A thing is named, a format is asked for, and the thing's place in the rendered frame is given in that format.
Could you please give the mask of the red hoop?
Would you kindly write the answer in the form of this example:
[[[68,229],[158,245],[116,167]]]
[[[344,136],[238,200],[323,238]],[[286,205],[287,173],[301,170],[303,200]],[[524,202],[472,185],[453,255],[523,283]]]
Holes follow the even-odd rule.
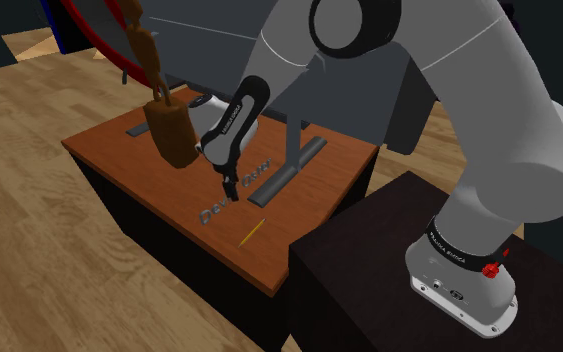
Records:
[[[150,87],[133,55],[123,26],[113,14],[113,10],[120,11],[115,0],[59,1],[96,49],[131,78]]]

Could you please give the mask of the yellow pencil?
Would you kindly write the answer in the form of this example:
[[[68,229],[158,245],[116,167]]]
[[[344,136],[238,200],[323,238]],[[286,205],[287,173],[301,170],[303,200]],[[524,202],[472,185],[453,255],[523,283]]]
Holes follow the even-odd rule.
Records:
[[[254,234],[261,228],[261,226],[266,222],[266,218],[263,218],[239,243],[238,248],[242,247]]]

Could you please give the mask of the blue post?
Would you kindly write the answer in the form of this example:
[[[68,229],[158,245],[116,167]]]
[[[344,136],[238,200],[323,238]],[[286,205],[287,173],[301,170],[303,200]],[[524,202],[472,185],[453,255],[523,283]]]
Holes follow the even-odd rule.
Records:
[[[68,12],[61,0],[39,0],[61,54],[68,54]]]

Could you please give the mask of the dark grey monitor with stand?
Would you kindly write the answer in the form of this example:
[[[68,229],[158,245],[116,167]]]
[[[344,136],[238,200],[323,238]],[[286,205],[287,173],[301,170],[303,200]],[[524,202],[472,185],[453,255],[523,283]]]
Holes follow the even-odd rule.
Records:
[[[198,136],[222,118],[256,36],[278,0],[116,0],[128,33],[144,39],[136,49],[158,78],[179,74],[198,97],[188,104]],[[435,96],[420,70],[397,44],[353,61],[317,57],[262,114],[288,124],[285,164],[250,201],[265,206],[325,145],[304,147],[301,130],[316,124],[410,154]]]

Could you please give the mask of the dark robot stand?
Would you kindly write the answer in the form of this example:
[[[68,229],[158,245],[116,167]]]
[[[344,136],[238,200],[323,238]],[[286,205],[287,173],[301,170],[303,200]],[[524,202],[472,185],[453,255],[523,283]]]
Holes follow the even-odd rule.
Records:
[[[302,352],[563,352],[563,265],[511,236],[518,312],[484,339],[415,292],[405,265],[446,193],[406,172],[289,247],[289,328]]]

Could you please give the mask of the brown wooden table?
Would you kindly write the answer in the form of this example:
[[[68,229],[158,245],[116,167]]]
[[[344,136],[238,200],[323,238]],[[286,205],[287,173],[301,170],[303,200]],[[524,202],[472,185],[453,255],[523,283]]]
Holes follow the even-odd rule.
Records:
[[[286,325],[292,242],[360,200],[378,156],[375,145],[311,125],[323,149],[265,207],[241,188],[209,223],[199,213],[224,196],[221,179],[198,159],[171,167],[149,134],[129,135],[144,119],[134,109],[64,141],[124,234],[143,247],[264,352],[280,352]],[[266,222],[240,248],[241,240]]]

